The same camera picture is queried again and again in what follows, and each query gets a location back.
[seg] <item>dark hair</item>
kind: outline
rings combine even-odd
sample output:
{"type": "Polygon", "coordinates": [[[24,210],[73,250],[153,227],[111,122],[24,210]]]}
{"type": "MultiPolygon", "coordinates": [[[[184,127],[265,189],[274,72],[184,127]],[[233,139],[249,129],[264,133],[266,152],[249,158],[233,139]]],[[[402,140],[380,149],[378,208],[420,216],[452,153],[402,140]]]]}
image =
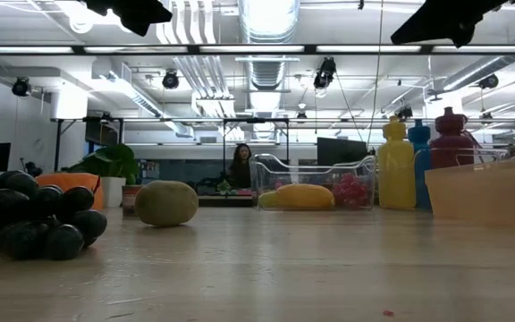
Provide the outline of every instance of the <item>dark hair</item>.
{"type": "Polygon", "coordinates": [[[238,164],[241,164],[241,159],[240,159],[240,150],[241,148],[247,148],[248,149],[248,158],[251,157],[251,148],[249,148],[249,146],[246,144],[246,143],[241,143],[241,144],[238,144],[238,146],[236,147],[236,150],[233,151],[233,162],[232,162],[232,165],[238,165],[238,164]]]}

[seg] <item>tan plastic tray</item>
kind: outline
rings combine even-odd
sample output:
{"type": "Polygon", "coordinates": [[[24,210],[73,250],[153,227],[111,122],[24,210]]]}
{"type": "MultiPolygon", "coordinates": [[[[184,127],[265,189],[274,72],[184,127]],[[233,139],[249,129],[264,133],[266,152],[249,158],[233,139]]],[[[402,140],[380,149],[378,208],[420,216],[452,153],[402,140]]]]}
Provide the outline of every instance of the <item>tan plastic tray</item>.
{"type": "Polygon", "coordinates": [[[425,177],[435,217],[515,228],[515,159],[429,170],[425,177]]]}

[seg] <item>grape bunch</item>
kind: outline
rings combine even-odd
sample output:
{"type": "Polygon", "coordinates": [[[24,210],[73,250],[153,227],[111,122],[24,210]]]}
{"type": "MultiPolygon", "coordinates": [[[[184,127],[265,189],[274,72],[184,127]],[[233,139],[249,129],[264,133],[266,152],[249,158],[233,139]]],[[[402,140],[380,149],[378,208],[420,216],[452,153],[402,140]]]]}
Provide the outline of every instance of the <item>grape bunch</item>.
{"type": "Polygon", "coordinates": [[[333,186],[335,205],[340,208],[358,209],[369,206],[371,191],[353,174],[343,174],[339,183],[333,186]]]}
{"type": "Polygon", "coordinates": [[[0,175],[0,250],[17,260],[76,258],[105,231],[86,187],[39,187],[22,171],[0,175]]]}

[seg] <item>yellow bottle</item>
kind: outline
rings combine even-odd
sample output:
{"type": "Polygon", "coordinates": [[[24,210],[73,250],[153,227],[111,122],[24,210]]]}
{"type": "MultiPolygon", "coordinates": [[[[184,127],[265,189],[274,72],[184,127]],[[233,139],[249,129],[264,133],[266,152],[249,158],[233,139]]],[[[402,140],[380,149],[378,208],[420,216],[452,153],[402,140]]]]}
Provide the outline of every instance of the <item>yellow bottle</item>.
{"type": "Polygon", "coordinates": [[[403,141],[407,126],[392,116],[383,127],[386,143],[378,150],[379,204],[382,208],[413,209],[417,204],[412,144],[403,141]]]}

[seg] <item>bottle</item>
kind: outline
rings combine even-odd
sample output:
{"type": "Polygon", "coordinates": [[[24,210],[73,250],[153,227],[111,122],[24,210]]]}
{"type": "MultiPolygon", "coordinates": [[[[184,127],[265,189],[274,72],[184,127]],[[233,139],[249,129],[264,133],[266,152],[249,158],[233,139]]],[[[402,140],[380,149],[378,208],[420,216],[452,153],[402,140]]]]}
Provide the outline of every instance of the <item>bottle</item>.
{"type": "Polygon", "coordinates": [[[377,152],[379,204],[382,208],[413,209],[417,203],[412,144],[403,141],[406,125],[391,116],[383,127],[386,143],[377,152]]]}
{"type": "Polygon", "coordinates": [[[422,120],[415,120],[415,126],[409,129],[409,141],[415,150],[415,184],[417,188],[417,208],[430,210],[430,197],[425,183],[425,171],[430,170],[430,128],[422,125],[422,120]]]}
{"type": "Polygon", "coordinates": [[[430,161],[433,169],[474,164],[474,141],[463,134],[467,118],[455,114],[452,107],[444,109],[444,115],[435,119],[440,137],[430,142],[430,161]]]}

